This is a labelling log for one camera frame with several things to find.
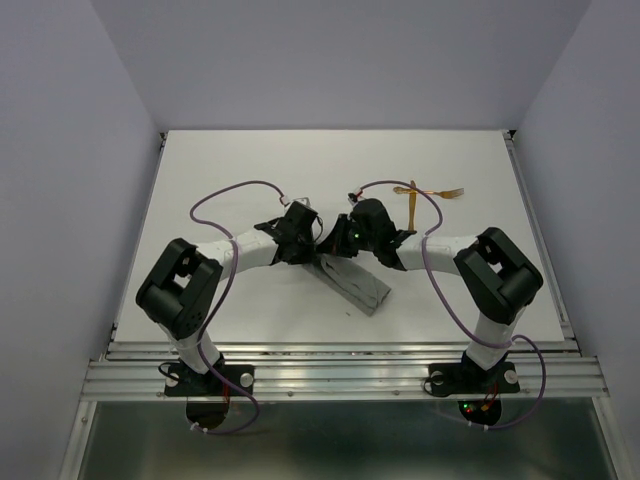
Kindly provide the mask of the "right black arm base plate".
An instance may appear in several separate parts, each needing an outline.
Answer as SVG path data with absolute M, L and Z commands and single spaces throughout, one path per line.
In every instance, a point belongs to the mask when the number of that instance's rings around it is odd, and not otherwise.
M 484 395 L 493 392 L 494 388 L 498 394 L 520 392 L 513 363 L 502 362 L 488 371 L 463 362 L 435 363 L 428 367 L 428 375 L 422 381 L 423 391 L 437 398 Z

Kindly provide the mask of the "grey cloth napkin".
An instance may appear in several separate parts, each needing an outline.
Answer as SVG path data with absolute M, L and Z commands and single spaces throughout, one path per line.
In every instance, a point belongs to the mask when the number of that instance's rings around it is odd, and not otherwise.
M 350 259 L 322 254 L 302 268 L 368 317 L 392 292 L 389 285 Z

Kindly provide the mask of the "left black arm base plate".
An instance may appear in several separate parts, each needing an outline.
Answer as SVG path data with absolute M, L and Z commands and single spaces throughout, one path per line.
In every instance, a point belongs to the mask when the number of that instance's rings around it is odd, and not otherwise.
M 240 396 L 240 393 L 229 389 L 211 372 L 196 373 L 181 361 L 163 362 L 158 366 L 158 371 L 165 378 L 164 395 L 167 397 L 221 397 L 224 393 Z M 228 381 L 253 393 L 253 383 L 246 387 L 241 385 L 243 377 L 255 377 L 253 365 L 223 365 L 219 373 Z

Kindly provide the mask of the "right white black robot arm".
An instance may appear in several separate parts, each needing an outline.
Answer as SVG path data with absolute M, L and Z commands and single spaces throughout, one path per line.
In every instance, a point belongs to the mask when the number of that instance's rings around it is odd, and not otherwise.
M 316 247 L 321 254 L 353 258 L 366 251 L 385 267 L 398 271 L 424 270 L 443 304 L 455 312 L 437 285 L 435 274 L 460 277 L 479 312 L 470 344 L 463 355 L 460 378 L 472 390 L 482 390 L 496 378 L 497 365 L 512 344 L 523 311 L 543 286 L 537 267 L 499 228 L 489 227 L 476 236 L 419 236 L 402 230 L 391 220 L 378 199 L 360 200 L 341 214 L 329 235 Z

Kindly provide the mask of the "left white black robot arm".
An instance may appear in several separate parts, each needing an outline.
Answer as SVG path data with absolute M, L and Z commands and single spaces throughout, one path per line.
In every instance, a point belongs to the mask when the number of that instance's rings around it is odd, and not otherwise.
M 176 238 L 167 244 L 135 302 L 178 352 L 177 364 L 159 368 L 170 387 L 188 380 L 199 393 L 210 394 L 221 386 L 222 354 L 205 327 L 218 284 L 230 285 L 233 275 L 254 268 L 310 262 L 317 221 L 315 210 L 294 201 L 283 216 L 238 236 L 201 244 Z

